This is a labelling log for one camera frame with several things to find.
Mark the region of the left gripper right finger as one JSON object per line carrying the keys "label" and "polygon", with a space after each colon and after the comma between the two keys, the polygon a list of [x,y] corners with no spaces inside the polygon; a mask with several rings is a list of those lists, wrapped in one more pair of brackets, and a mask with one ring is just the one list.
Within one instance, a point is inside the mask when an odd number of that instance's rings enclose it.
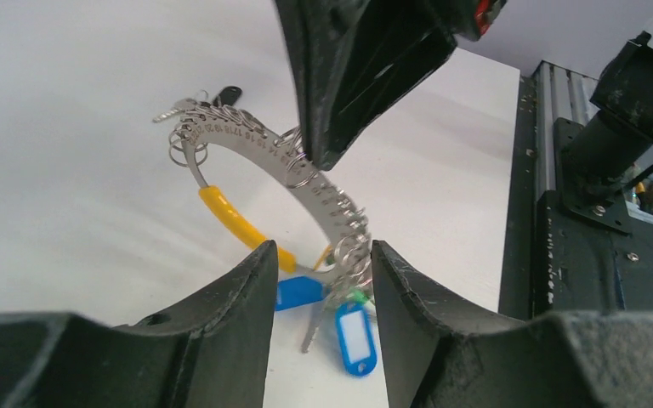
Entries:
{"label": "left gripper right finger", "polygon": [[653,407],[653,313],[485,309],[372,245],[391,407]]}

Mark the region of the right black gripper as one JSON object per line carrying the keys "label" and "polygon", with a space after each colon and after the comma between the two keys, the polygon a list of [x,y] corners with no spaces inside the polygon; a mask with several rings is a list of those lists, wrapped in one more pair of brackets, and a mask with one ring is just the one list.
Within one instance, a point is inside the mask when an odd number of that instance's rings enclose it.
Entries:
{"label": "right black gripper", "polygon": [[506,3],[275,2],[307,159],[332,169],[366,127],[449,59],[455,36],[478,42]]}

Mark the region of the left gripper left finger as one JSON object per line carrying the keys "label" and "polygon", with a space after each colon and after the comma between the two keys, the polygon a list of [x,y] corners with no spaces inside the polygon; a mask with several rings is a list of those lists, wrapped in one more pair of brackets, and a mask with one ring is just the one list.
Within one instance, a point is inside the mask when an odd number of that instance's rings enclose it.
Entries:
{"label": "left gripper left finger", "polygon": [[260,407],[278,278],[266,241],[134,325],[0,314],[0,407]]}

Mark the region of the large keyring with yellow handle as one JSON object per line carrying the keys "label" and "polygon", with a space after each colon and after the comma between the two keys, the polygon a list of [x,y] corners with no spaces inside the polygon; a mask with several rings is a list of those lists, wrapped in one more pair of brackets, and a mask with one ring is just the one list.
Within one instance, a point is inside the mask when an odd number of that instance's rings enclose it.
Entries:
{"label": "large keyring with yellow handle", "polygon": [[196,107],[174,117],[179,121],[168,136],[169,149],[183,154],[179,165],[190,169],[198,195],[232,235],[252,249],[266,240],[203,176],[200,166],[209,145],[231,150],[270,175],[306,209],[328,239],[324,253],[334,259],[329,270],[305,267],[291,252],[278,248],[281,270],[311,275],[325,283],[342,279],[357,287],[372,283],[368,219],[347,193],[308,160],[299,127],[277,134],[232,105]]}

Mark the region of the green key tag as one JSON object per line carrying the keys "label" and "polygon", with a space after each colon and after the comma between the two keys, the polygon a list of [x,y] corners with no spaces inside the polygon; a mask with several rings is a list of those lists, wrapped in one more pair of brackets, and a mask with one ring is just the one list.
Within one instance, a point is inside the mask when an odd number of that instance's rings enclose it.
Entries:
{"label": "green key tag", "polygon": [[341,304],[364,306],[372,302],[372,297],[358,288],[349,288],[344,292]]}

